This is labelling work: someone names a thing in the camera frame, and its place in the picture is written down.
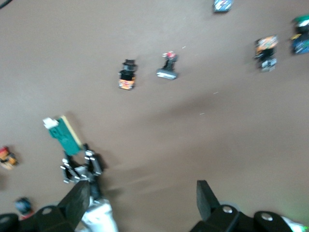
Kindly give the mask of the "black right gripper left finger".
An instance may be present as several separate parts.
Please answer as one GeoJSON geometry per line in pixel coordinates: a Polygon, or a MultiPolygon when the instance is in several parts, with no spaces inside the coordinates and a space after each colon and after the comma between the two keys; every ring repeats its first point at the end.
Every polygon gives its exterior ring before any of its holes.
{"type": "Polygon", "coordinates": [[[79,181],[57,204],[41,208],[27,219],[17,214],[0,216],[2,232],[73,232],[90,203],[90,184],[79,181]]]}

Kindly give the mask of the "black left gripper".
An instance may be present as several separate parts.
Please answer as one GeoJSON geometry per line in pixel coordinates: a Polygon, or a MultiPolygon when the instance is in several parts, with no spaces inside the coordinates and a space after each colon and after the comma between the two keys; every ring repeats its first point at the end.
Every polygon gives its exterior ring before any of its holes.
{"type": "Polygon", "coordinates": [[[90,196],[94,201],[102,197],[99,185],[98,176],[103,174],[105,164],[100,154],[89,148],[88,144],[83,144],[84,159],[87,170],[90,174],[80,175],[77,169],[81,166],[72,156],[69,156],[65,151],[62,159],[63,165],[60,166],[64,183],[78,183],[79,181],[87,180],[90,183],[90,196]]]}

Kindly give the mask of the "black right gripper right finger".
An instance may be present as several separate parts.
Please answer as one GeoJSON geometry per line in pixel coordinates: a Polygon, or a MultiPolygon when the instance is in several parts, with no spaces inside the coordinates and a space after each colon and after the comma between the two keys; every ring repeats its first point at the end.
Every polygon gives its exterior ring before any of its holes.
{"type": "Polygon", "coordinates": [[[249,217],[228,204],[220,204],[205,180],[197,181],[197,207],[202,220],[191,232],[291,232],[276,213],[257,211],[249,217]]]}

